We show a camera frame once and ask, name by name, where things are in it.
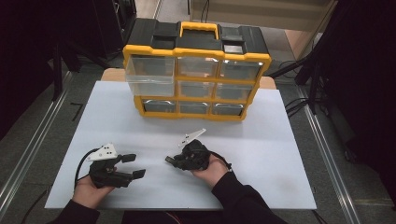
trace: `black jacket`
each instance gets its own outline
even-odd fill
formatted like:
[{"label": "black jacket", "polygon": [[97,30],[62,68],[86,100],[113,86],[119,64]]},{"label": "black jacket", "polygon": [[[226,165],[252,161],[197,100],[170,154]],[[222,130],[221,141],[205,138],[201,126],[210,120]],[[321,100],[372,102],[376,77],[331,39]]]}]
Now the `black jacket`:
[{"label": "black jacket", "polygon": [[[242,185],[231,172],[224,175],[212,189],[223,206],[222,212],[134,212],[126,211],[122,224],[265,224],[286,223],[277,217],[254,188]],[[70,201],[51,223],[93,224],[100,213]]]}]

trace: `white board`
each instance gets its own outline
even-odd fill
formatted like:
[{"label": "white board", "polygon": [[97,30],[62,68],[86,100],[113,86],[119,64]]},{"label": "white board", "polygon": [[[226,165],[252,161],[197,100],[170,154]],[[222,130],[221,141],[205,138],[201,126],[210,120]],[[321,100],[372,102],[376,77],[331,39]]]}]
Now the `white board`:
[{"label": "white board", "polygon": [[[137,155],[118,163],[119,172],[147,171],[128,188],[113,190],[101,208],[221,208],[202,180],[164,160],[181,152],[177,145],[186,133],[202,128],[198,140],[231,163],[240,182],[256,189],[270,208],[317,208],[279,91],[258,90],[243,121],[153,119],[139,116],[127,83],[105,81],[93,88],[45,207],[65,207],[81,158],[111,142],[119,154]],[[84,162],[80,176],[90,164]]]}]

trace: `human hand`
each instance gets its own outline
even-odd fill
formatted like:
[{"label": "human hand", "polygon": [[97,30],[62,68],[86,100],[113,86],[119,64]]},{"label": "human hand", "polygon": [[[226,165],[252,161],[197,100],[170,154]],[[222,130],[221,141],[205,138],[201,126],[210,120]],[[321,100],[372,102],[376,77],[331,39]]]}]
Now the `human hand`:
[{"label": "human hand", "polygon": [[210,155],[209,166],[206,170],[191,172],[194,176],[203,179],[213,189],[219,180],[228,172],[228,168],[221,159]]},{"label": "human hand", "polygon": [[96,209],[99,203],[110,193],[114,187],[104,186],[98,189],[89,175],[81,178],[76,185],[72,200],[91,209]]}]

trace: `metal rail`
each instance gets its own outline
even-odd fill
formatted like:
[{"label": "metal rail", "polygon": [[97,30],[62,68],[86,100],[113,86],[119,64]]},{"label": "metal rail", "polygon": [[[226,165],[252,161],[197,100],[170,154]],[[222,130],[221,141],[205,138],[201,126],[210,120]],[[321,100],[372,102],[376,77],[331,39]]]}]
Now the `metal rail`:
[{"label": "metal rail", "polygon": [[[297,86],[297,92],[302,98],[308,97],[306,91],[300,86]],[[335,164],[334,158],[332,157],[332,152],[320,127],[318,118],[311,112],[309,106],[305,106],[304,110],[308,118],[309,124],[311,125],[314,136],[318,142],[320,154],[326,165],[327,171],[329,172],[330,179],[332,180],[332,184],[335,193],[337,194],[338,201],[341,204],[344,215],[346,216],[346,221],[349,224],[360,224],[361,220],[359,219],[355,205],[352,202],[352,198],[349,195],[347,186],[345,185],[344,180],[341,177],[341,174],[337,168],[337,165]]]},{"label": "metal rail", "polygon": [[9,205],[12,202],[22,180],[26,176],[30,165],[35,159],[35,154],[40,149],[41,143],[47,135],[48,130],[52,122],[54,121],[56,115],[61,108],[64,98],[69,91],[69,84],[73,80],[71,72],[67,72],[64,76],[64,91],[58,100],[52,102],[47,110],[46,115],[41,120],[38,128],[35,130],[35,134],[29,142],[29,145],[24,150],[20,160],[12,171],[10,177],[8,178],[6,184],[1,188],[0,192],[0,221],[3,219]]}]

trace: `transparent drawer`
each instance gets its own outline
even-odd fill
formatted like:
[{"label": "transparent drawer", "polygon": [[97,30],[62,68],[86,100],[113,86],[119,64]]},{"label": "transparent drawer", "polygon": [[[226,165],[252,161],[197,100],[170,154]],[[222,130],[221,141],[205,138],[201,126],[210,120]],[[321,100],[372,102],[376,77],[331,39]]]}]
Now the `transparent drawer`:
[{"label": "transparent drawer", "polygon": [[219,61],[214,58],[178,57],[177,72],[179,76],[214,77]]},{"label": "transparent drawer", "polygon": [[213,82],[178,82],[179,96],[208,98],[212,95]]},{"label": "transparent drawer", "polygon": [[129,87],[134,95],[143,96],[174,96],[175,85],[171,83],[132,83]]},{"label": "transparent drawer", "polygon": [[240,116],[242,114],[244,108],[245,108],[245,105],[214,103],[212,106],[212,114]]},{"label": "transparent drawer", "polygon": [[175,101],[143,100],[146,112],[176,113]]},{"label": "transparent drawer", "polygon": [[220,78],[255,80],[261,67],[262,63],[224,60]]},{"label": "transparent drawer", "polygon": [[178,102],[179,112],[184,114],[207,114],[209,103],[205,102]]},{"label": "transparent drawer", "polygon": [[131,55],[125,69],[125,79],[133,83],[173,81],[175,58],[149,55]]},{"label": "transparent drawer", "polygon": [[217,99],[246,100],[253,86],[218,83],[216,88]]}]

